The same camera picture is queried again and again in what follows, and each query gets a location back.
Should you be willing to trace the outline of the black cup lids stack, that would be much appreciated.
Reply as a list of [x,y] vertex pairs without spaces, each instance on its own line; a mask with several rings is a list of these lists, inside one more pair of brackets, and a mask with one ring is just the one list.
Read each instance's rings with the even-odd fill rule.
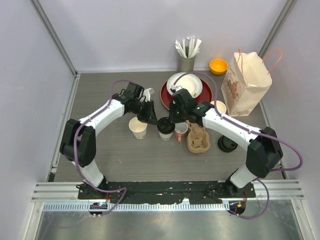
[[222,135],[217,141],[217,146],[221,151],[230,153],[238,147],[238,144],[228,137]]

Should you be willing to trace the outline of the white paper cup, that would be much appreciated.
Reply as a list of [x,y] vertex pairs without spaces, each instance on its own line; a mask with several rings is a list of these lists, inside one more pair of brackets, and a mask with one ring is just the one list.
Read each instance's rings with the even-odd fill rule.
[[171,139],[172,135],[173,135],[173,130],[172,131],[160,131],[158,130],[159,132],[159,136],[162,140],[164,141],[168,141]]
[[133,117],[128,123],[130,131],[139,140],[145,138],[147,134],[147,126],[147,123],[139,121],[137,117]]

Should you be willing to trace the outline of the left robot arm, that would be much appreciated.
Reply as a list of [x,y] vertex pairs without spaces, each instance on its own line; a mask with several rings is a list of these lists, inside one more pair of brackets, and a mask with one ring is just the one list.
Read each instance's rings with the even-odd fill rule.
[[96,138],[113,121],[127,113],[133,113],[138,121],[157,125],[153,88],[143,88],[128,81],[127,87],[119,93],[111,93],[106,103],[80,120],[69,119],[64,127],[59,152],[72,162],[83,182],[89,186],[89,194],[100,200],[108,189],[108,181],[96,162]]

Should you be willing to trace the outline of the paper takeout bag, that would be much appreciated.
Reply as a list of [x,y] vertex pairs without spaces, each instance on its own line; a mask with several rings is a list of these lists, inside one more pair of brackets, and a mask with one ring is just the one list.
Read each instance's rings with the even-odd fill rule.
[[[275,64],[267,69],[265,61],[274,53],[280,53]],[[271,71],[283,57],[279,49],[270,51],[264,58],[256,52],[234,53],[221,85],[227,114],[231,117],[249,116],[272,85]]]

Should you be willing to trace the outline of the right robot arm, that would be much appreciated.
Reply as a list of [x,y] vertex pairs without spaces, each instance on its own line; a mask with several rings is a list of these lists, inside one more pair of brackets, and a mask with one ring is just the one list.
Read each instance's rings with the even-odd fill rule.
[[282,159],[283,151],[276,141],[276,132],[270,128],[259,129],[221,113],[206,101],[197,103],[184,88],[172,95],[169,118],[173,123],[189,121],[219,132],[246,150],[245,164],[235,170],[225,181],[225,192],[236,198],[244,187],[256,178],[265,178]]

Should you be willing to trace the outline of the black cup lid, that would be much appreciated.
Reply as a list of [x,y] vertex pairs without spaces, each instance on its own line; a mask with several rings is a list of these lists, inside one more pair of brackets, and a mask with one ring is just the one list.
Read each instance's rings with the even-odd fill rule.
[[169,117],[162,117],[158,120],[157,129],[162,134],[170,134],[175,130],[175,124]]

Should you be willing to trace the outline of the stack of white paper cups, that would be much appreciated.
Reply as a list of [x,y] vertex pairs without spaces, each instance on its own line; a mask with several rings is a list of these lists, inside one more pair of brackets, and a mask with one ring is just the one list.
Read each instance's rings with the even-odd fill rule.
[[223,116],[227,111],[227,107],[222,101],[211,101],[210,104],[214,106],[214,110],[219,116]]

